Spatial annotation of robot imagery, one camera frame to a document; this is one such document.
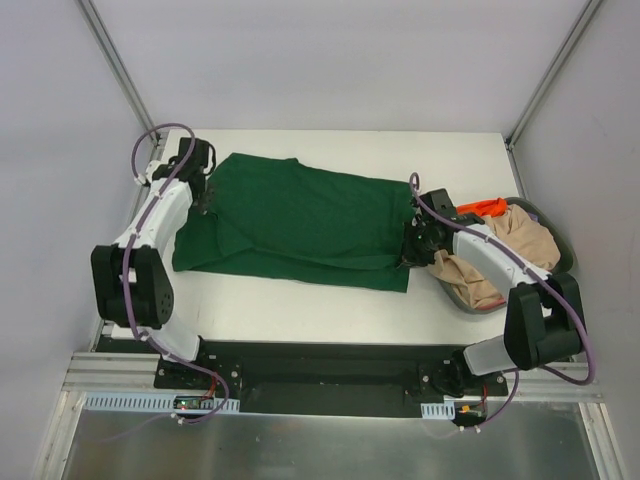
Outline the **green t shirt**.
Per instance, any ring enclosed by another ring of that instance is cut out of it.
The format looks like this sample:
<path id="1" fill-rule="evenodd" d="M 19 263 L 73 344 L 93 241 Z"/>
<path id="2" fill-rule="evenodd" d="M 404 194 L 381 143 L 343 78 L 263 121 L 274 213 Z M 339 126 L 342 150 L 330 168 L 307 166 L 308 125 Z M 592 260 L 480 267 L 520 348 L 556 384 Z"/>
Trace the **green t shirt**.
<path id="1" fill-rule="evenodd" d="M 233 153 L 208 185 L 207 211 L 192 209 L 175 236 L 174 271 L 407 291 L 407 183 Z"/>

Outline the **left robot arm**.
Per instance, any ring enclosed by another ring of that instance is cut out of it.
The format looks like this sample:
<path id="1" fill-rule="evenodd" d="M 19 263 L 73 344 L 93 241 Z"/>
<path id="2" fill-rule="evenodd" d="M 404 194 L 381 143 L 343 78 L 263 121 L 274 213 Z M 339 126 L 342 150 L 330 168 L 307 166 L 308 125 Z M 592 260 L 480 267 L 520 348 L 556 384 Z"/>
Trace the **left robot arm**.
<path id="1" fill-rule="evenodd" d="M 209 382 L 212 367 L 198 356 L 198 335 L 175 312 L 163 254 L 190 211 L 207 209 L 207 179 L 215 167 L 211 143 L 181 138 L 178 153 L 146 174 L 149 193 L 124 233 L 96 246 L 90 257 L 100 317 L 150 341 L 165 359 L 180 358 L 176 375 L 191 389 Z"/>

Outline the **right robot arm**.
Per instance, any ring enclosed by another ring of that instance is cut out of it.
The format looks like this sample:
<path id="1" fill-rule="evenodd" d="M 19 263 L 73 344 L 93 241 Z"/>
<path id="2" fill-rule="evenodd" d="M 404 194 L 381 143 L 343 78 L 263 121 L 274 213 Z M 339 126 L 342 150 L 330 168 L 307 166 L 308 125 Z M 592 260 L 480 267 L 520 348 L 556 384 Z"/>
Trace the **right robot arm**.
<path id="1" fill-rule="evenodd" d="M 467 307 L 505 307 L 501 334 L 456 351 L 445 375 L 461 394 L 502 371 L 549 370 L 576 354 L 593 357 L 577 280 L 559 269 L 549 228 L 505 201 L 497 214 L 456 207 L 446 190 L 415 193 L 401 263 L 425 267 Z"/>

